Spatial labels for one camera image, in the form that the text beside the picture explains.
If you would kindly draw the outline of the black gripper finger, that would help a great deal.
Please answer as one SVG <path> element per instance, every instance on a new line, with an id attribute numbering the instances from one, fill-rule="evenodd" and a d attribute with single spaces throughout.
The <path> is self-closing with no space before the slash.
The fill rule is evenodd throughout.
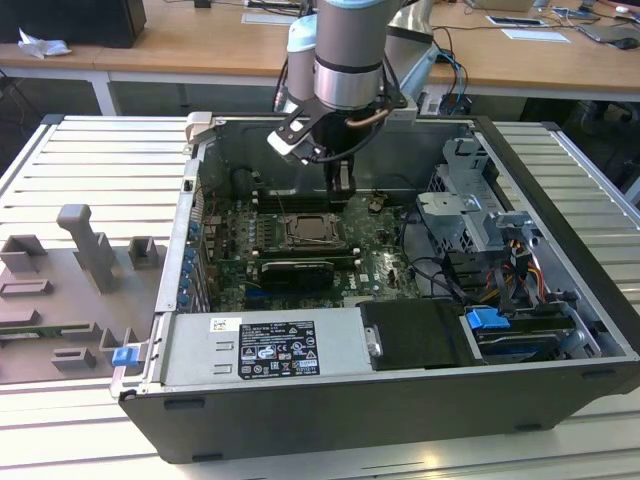
<path id="1" fill-rule="evenodd" d="M 338 211 L 343 212 L 356 193 L 356 181 L 353 176 L 354 158 L 348 157 L 340 161 L 337 174 Z"/>
<path id="2" fill-rule="evenodd" d="M 339 210 L 336 201 L 335 191 L 335 175 L 339 171 L 339 162 L 327 162 L 324 164 L 324 178 L 327 193 L 327 208 L 329 212 L 337 212 Z"/>

